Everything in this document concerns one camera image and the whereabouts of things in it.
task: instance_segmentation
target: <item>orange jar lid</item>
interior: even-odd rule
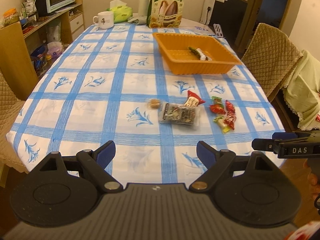
[[[12,8],[10,10],[7,10],[4,14],[3,14],[3,17],[8,17],[12,14],[15,14],[17,12],[17,9],[16,8]]]

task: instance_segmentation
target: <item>mug handle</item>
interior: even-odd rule
[[[93,17],[93,23],[95,24],[95,25],[98,25],[99,23],[98,22],[95,22],[95,20],[94,19],[97,19],[97,21],[98,21],[98,16],[95,16],[95,17]]]

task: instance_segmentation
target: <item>wooden cabinet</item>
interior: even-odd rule
[[[78,9],[81,13],[69,17],[69,11]],[[71,44],[83,31],[82,0],[68,6],[68,9],[49,16],[31,32],[23,35],[20,22],[0,30],[0,70],[17,98],[27,100],[39,78],[30,59],[30,53],[46,40],[46,24],[61,20],[61,41]]]

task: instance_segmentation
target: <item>white mug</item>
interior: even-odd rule
[[[105,11],[98,13],[98,16],[95,16],[93,18],[93,23],[95,25],[98,25],[101,29],[109,29],[113,27],[113,12],[111,11]]]

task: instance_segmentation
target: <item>basket rim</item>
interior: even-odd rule
[[[218,42],[214,37],[210,36],[203,36],[203,35],[195,35],[195,34],[184,34],[184,33],[153,33],[153,37],[156,39],[158,42],[158,45],[163,49],[164,53],[166,56],[169,58],[170,61],[174,63],[201,63],[201,64],[228,64],[228,65],[241,65],[241,61],[237,59],[225,46],[223,46],[220,42]],[[165,46],[161,41],[160,36],[166,36],[166,35],[173,35],[173,36],[197,36],[201,38],[207,38],[207,39],[213,39],[214,42],[216,42],[220,47],[222,47],[229,55],[231,55],[235,61],[230,62],[230,61],[208,61],[208,60],[179,60],[179,59],[174,59],[171,57],[169,53],[167,53],[167,50],[164,49]]]

